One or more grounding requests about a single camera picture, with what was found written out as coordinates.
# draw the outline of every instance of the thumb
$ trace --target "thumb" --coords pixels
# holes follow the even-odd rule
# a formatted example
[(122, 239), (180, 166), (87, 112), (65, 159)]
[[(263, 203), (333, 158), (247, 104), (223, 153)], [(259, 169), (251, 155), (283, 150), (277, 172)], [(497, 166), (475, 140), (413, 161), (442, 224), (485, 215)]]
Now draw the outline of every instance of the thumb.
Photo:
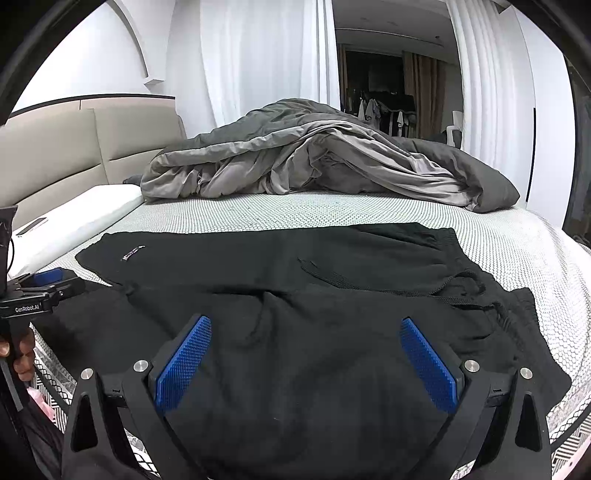
[(10, 353), (10, 344), (0, 337), (0, 356), (8, 356)]

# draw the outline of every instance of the brown curtain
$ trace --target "brown curtain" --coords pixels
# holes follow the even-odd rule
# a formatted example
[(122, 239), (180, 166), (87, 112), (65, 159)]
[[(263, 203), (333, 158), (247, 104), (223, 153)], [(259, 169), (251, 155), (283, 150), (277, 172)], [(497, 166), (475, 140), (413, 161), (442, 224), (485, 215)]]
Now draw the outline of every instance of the brown curtain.
[(347, 110), (347, 52), (342, 43), (336, 44), (337, 60), (339, 62), (339, 87), (340, 87), (340, 108), (343, 112)]
[(417, 105), (416, 130), (409, 137), (428, 138), (438, 134), (445, 100), (445, 68), (441, 60), (416, 53), (402, 52), (404, 93)]

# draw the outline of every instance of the headboard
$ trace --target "headboard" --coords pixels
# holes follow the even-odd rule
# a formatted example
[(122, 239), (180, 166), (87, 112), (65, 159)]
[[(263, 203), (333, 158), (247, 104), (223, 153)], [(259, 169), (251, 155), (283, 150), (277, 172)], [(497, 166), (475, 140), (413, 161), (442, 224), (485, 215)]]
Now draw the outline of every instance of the headboard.
[(18, 205), (19, 228), (95, 185), (142, 173), (183, 138), (172, 97), (85, 96), (16, 112), (0, 127), (0, 207)]

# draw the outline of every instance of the human hand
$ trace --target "human hand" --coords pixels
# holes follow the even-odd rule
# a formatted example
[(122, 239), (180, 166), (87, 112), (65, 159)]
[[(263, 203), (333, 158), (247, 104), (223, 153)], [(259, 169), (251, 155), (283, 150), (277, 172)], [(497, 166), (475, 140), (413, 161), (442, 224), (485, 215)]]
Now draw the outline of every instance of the human hand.
[[(30, 382), (33, 379), (33, 373), (35, 373), (35, 334), (29, 328), (27, 334), (21, 339), (19, 350), (22, 353), (22, 357), (14, 361), (14, 371), (18, 374), (24, 382)], [(0, 356), (7, 357), (10, 353), (10, 344), (0, 337)]]

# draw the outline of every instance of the white pillow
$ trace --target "white pillow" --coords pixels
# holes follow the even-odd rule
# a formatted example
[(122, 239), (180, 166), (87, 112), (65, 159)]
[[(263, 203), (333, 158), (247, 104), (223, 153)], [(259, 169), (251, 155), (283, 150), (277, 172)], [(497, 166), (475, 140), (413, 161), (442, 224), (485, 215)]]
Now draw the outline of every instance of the white pillow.
[(143, 202), (136, 185), (100, 185), (42, 215), (47, 221), (23, 236), (12, 234), (14, 262), (9, 278), (34, 273), (98, 235)]

